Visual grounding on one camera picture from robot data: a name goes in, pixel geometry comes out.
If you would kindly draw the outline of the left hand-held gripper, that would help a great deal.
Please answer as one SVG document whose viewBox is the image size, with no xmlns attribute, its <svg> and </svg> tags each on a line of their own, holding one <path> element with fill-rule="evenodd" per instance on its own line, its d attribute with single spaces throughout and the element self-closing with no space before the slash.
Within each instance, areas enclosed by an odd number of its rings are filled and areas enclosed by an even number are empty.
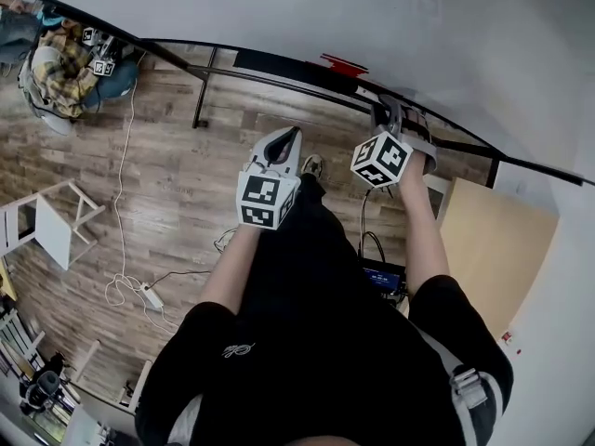
<svg viewBox="0 0 595 446">
<path fill-rule="evenodd" d="M 278 129 L 260 139 L 239 173 L 236 208 L 241 224 L 276 230 L 294 205 L 302 132 L 297 126 Z"/>
</svg>

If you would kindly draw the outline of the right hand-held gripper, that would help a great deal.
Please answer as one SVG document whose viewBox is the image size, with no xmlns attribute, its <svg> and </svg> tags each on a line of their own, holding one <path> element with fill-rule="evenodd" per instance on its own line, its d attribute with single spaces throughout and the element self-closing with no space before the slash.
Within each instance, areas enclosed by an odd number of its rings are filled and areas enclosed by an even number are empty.
<svg viewBox="0 0 595 446">
<path fill-rule="evenodd" d="M 403 110 L 408 107 L 404 108 L 398 99 L 381 94 L 380 103 L 371 105 L 373 136 L 355 148 L 351 172 L 373 188 L 398 184 L 415 151 L 426 157 L 423 174 L 433 172 L 437 167 L 437 149 L 432 137 L 428 143 L 403 132 Z"/>
</svg>

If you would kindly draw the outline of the person's right hand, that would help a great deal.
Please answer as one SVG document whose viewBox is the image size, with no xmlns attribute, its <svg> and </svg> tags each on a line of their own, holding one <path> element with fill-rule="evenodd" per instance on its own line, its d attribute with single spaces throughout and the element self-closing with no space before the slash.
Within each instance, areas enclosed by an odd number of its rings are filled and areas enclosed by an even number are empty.
<svg viewBox="0 0 595 446">
<path fill-rule="evenodd" d="M 431 133 L 424 115 L 413 108 L 405 108 L 403 114 L 403 132 L 431 143 Z"/>
</svg>

